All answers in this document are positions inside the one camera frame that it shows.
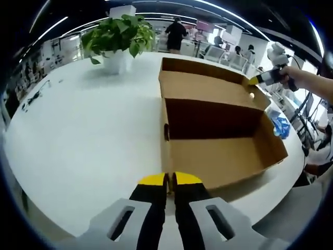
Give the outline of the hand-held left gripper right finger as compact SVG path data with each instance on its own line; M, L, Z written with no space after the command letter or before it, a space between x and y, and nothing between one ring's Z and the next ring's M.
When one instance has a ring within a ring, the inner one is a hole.
M260 248L249 218L220 197L211 197L198 177L175 172L172 182L184 249Z

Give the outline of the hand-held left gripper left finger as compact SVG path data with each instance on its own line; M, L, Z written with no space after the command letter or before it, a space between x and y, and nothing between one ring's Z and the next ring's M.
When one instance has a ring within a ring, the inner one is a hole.
M92 218L78 249L157 249L165 222L169 177L142 178L128 199L119 199Z

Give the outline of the person's right hand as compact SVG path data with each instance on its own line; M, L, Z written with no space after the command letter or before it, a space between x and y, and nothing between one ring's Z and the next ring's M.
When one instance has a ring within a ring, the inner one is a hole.
M292 91L298 90L297 83L300 81L302 76L302 70L291 66L285 66L280 69L279 74L281 75L280 83L284 88Z

